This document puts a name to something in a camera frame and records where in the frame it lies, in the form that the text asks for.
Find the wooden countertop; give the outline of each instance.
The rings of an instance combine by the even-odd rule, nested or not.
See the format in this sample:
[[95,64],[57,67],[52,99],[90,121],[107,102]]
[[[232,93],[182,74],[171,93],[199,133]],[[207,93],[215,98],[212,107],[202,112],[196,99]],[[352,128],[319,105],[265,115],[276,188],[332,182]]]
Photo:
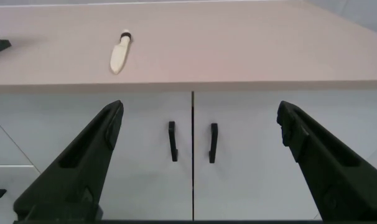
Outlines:
[[302,1],[0,7],[0,38],[0,93],[377,88],[377,33]]

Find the cabinet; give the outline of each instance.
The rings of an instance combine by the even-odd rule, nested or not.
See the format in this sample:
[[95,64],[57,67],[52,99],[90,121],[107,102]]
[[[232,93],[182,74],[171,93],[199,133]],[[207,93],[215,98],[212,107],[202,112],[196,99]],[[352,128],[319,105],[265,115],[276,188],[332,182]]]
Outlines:
[[[360,156],[377,150],[377,91],[195,93],[194,219],[301,220],[318,211],[288,148],[277,109],[286,100]],[[212,123],[218,124],[210,164]]]
[[[43,171],[104,105],[121,100],[124,116],[100,201],[104,219],[315,218],[299,166],[282,145],[276,123],[282,100],[361,157],[377,151],[377,90],[195,92],[193,99],[192,120],[189,92],[0,95],[0,125]],[[175,121],[177,162],[169,121]],[[218,125],[214,164],[212,123]]]
[[17,220],[13,203],[38,176],[39,173],[32,166],[0,166],[0,189],[7,190],[0,198],[0,224],[10,224]]
[[29,160],[0,127],[0,165],[30,165]]
[[[191,93],[0,95],[0,125],[39,170],[108,103],[124,116],[100,205],[104,219],[191,220]],[[179,156],[172,162],[168,123]]]

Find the countertop edge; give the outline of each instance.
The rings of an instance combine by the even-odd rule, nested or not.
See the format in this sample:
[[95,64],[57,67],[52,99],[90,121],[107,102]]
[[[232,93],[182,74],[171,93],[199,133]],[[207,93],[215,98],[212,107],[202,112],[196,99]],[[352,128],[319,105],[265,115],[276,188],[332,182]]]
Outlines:
[[377,80],[324,82],[97,83],[0,85],[0,94],[118,93],[173,91],[377,90]]

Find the white wall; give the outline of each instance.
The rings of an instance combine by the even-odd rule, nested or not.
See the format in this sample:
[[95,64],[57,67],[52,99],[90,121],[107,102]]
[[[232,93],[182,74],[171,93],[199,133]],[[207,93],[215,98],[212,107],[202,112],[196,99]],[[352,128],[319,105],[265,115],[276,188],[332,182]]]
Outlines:
[[377,32],[377,0],[309,0]]

